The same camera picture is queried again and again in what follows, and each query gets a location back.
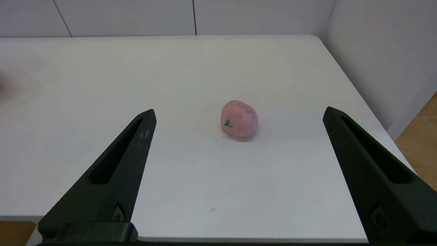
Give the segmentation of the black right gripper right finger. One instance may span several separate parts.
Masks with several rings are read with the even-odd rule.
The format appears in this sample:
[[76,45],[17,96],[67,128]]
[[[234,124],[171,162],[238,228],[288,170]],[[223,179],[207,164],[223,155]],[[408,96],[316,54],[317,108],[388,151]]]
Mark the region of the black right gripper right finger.
[[344,112],[323,123],[370,244],[435,245],[437,193]]

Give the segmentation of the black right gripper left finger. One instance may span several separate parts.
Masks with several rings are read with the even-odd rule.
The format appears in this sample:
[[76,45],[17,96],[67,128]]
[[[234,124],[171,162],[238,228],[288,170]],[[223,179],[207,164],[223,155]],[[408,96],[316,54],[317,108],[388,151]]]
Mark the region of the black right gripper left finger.
[[137,236],[131,218],[156,123],[153,109],[137,115],[39,221],[39,233],[59,237],[68,227],[97,227]]

